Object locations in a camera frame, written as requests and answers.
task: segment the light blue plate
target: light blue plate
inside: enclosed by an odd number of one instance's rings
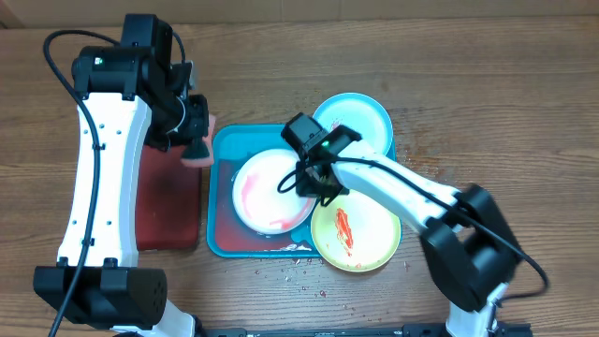
[[[314,118],[328,131],[337,125],[358,131],[380,154],[387,154],[393,141],[393,125],[385,108],[372,97],[344,93],[324,101]]]

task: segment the plate rim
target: plate rim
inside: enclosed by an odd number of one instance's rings
[[[313,118],[318,121],[318,117],[320,117],[323,113],[325,113],[324,111],[326,111],[330,105],[332,105],[333,103],[336,103],[337,101],[341,101],[344,99],[350,99],[350,98],[361,100],[362,102],[372,106],[374,108],[374,110],[376,110],[378,112],[377,115],[379,116],[379,118],[381,118],[383,125],[385,126],[385,129],[386,129],[385,134],[387,136],[387,143],[385,145],[385,149],[382,152],[382,154],[388,153],[389,149],[391,148],[391,143],[393,141],[393,122],[391,121],[391,116],[389,116],[387,110],[385,109],[385,107],[383,107],[383,105],[381,103],[379,103],[376,99],[374,99],[368,95],[361,94],[361,93],[353,93],[353,92],[340,93],[337,95],[333,95],[333,96],[327,98],[324,102],[322,102],[318,106],[318,108],[316,108],[316,110],[314,111]]]

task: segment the pink sponge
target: pink sponge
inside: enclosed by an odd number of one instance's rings
[[[214,132],[214,125],[216,124],[216,117],[214,115],[208,116],[208,136],[202,138],[203,144],[200,146],[204,151],[208,150],[208,155],[202,155],[202,157],[194,157],[193,155],[185,155],[181,158],[181,162],[189,168],[207,168],[214,164],[214,151],[212,149],[212,134]]]

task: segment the sauce stain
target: sauce stain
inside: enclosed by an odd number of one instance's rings
[[[241,188],[241,203],[243,204],[243,211],[245,212],[245,215],[247,215],[247,217],[249,217],[250,219],[252,218],[252,215],[250,214],[250,210],[247,208],[247,199],[252,189],[256,186],[257,181],[258,174],[250,174],[247,176],[245,184]]]
[[[335,216],[335,227],[337,228],[337,239],[345,249],[348,256],[352,256],[352,248],[354,247],[354,238],[352,237],[352,228],[347,221],[347,213],[342,209],[337,209]]]
[[[272,225],[275,225],[275,224],[281,224],[281,229],[292,228],[305,215],[305,213],[308,211],[308,209],[310,208],[310,206],[311,206],[310,202],[306,202],[306,204],[303,205],[303,208],[301,209],[301,211],[299,211],[299,213],[296,214],[296,216],[294,216],[293,218],[286,219],[286,220],[285,219],[274,220],[274,221],[270,222],[270,225],[272,226]]]

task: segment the yellow plate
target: yellow plate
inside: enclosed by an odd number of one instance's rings
[[[400,219],[371,198],[351,191],[312,215],[318,253],[344,271],[372,271],[387,263],[400,245]]]

